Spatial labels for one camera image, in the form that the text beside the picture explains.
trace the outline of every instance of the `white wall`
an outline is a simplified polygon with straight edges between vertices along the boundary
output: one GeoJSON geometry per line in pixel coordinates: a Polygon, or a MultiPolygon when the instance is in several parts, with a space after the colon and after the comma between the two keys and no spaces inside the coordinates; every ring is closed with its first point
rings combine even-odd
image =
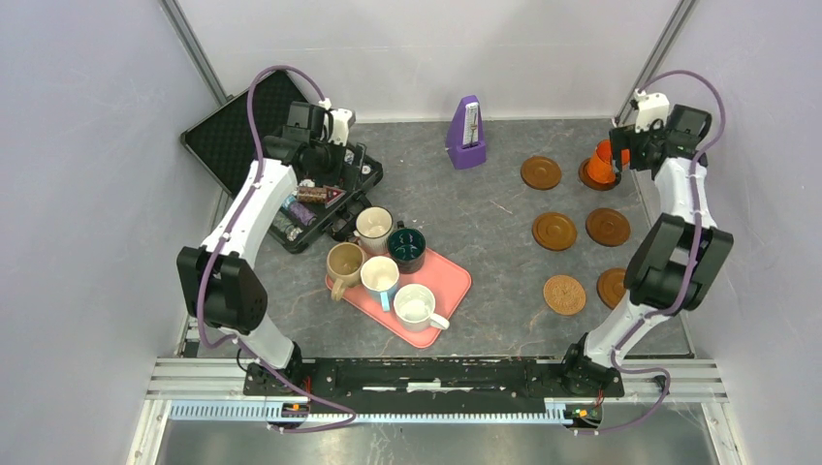
{"type": "Polygon", "coordinates": [[[215,104],[151,0],[3,2],[0,83],[0,463],[123,463],[218,191],[177,135],[215,104]]]}
{"type": "MultiPolygon", "coordinates": [[[[704,74],[728,112],[706,190],[736,243],[688,322],[718,362],[754,464],[819,462],[820,16],[819,2],[700,2],[663,66],[704,74]]],[[[652,89],[714,111],[700,85],[668,77],[652,89]]]]}
{"type": "Polygon", "coordinates": [[[611,117],[677,0],[178,0],[226,91],[287,63],[360,121],[611,117]]]}

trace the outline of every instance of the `cork coaster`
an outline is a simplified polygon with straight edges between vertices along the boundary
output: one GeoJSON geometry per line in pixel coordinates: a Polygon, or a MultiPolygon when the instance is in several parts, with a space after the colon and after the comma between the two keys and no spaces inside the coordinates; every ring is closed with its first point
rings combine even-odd
{"type": "Polygon", "coordinates": [[[588,175],[588,162],[590,162],[590,158],[586,158],[580,164],[580,180],[583,182],[584,185],[593,189],[594,191],[610,191],[614,189],[617,184],[619,184],[619,175],[617,174],[616,180],[614,182],[610,182],[608,184],[602,184],[600,182],[596,182],[588,175]]]}
{"type": "Polygon", "coordinates": [[[531,227],[531,233],[538,244],[555,252],[571,247],[577,240],[574,222],[554,211],[538,216],[531,227]]]}
{"type": "Polygon", "coordinates": [[[559,179],[562,178],[562,170],[550,158],[531,157],[522,164],[520,177],[529,187],[547,191],[559,184],[559,179]]]}
{"type": "Polygon", "coordinates": [[[594,242],[617,247],[631,236],[631,223],[616,210],[597,208],[585,220],[585,230],[594,242]]]}
{"type": "Polygon", "coordinates": [[[611,268],[599,276],[596,281],[596,293],[608,308],[614,310],[625,296],[625,268],[611,268]]]}
{"type": "Polygon", "coordinates": [[[585,289],[571,276],[557,274],[545,283],[542,290],[545,301],[554,312],[570,317],[585,307],[585,289]]]}

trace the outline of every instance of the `dark green mug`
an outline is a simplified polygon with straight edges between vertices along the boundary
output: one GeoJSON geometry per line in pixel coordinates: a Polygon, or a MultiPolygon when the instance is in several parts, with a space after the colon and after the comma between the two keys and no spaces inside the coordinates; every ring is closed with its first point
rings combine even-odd
{"type": "Polygon", "coordinates": [[[416,273],[426,262],[426,237],[417,230],[396,222],[396,231],[388,237],[388,253],[402,274],[416,273]]]}

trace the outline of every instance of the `black tray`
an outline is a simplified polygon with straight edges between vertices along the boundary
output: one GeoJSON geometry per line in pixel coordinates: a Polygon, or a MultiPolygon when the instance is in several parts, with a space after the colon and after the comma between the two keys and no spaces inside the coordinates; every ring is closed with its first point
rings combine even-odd
{"type": "MultiPolygon", "coordinates": [[[[248,126],[246,114],[246,93],[247,91],[232,98],[226,105],[180,135],[183,146],[203,163],[232,198],[242,188],[251,162],[255,158],[254,140],[251,138],[251,128],[248,126]]],[[[261,138],[275,133],[287,122],[292,102],[307,100],[287,73],[278,71],[257,84],[254,91],[254,119],[261,138]]],[[[349,151],[357,150],[350,144],[349,151]]],[[[269,228],[269,233],[285,250],[298,254],[323,233],[330,234],[338,241],[351,237],[357,214],[370,206],[370,202],[365,198],[365,192],[383,178],[382,164],[362,153],[358,153],[355,162],[346,165],[343,170],[346,183],[352,182],[354,176],[359,177],[356,189],[346,191],[343,198],[329,208],[320,204],[303,204],[317,215],[311,226],[300,224],[288,211],[280,209],[302,229],[302,233],[290,241],[282,232],[269,228]],[[360,174],[359,156],[364,156],[364,162],[371,166],[369,174],[360,174]]]]}

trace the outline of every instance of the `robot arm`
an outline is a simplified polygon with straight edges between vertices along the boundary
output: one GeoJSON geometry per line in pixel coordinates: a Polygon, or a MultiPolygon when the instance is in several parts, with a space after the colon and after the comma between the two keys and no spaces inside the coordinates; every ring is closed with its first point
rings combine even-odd
{"type": "Polygon", "coordinates": [[[584,337],[583,358],[605,371],[614,368],[614,360],[621,364],[628,351],[653,327],[674,318],[681,309],[695,309],[733,245],[733,236],[716,227],[708,210],[705,157],[695,172],[690,172],[696,145],[708,133],[711,116],[695,108],[674,106],[667,123],[663,123],[661,118],[668,112],[664,95],[648,96],[643,92],[635,97],[637,122],[611,131],[612,158],[619,160],[619,154],[627,148],[631,150],[632,169],[651,170],[662,213],[626,269],[622,301],[601,326],[584,337]],[[698,205],[692,187],[697,191],[698,205]],[[678,254],[688,254],[696,233],[697,215],[701,220],[701,237],[685,299],[674,311],[662,312],[676,303],[686,267],[686,263],[678,260],[678,254]]]}
{"type": "Polygon", "coordinates": [[[286,198],[297,189],[295,169],[311,167],[315,162],[313,159],[307,160],[311,157],[334,157],[331,161],[336,163],[338,156],[338,161],[342,161],[342,155],[326,150],[328,146],[332,146],[331,150],[345,150],[354,113],[342,108],[329,109],[331,103],[328,100],[320,105],[292,105],[289,124],[284,132],[291,129],[292,133],[296,133],[290,134],[292,138],[304,140],[296,144],[275,144],[293,150],[279,152],[285,154],[283,161],[264,159],[262,176],[256,182],[259,162],[255,160],[237,194],[237,200],[219,225],[205,238],[200,248],[184,247],[177,256],[177,270],[188,313],[196,317],[198,292],[206,263],[216,250],[217,243],[221,239],[226,240],[207,282],[203,309],[205,323],[238,339],[272,367],[284,369],[286,373],[292,362],[300,362],[299,357],[292,357],[299,348],[268,317],[268,294],[253,268],[274,216],[286,198]],[[314,143],[319,138],[325,139],[324,143],[314,143]],[[249,191],[253,191],[253,195],[248,196],[249,191]]]}

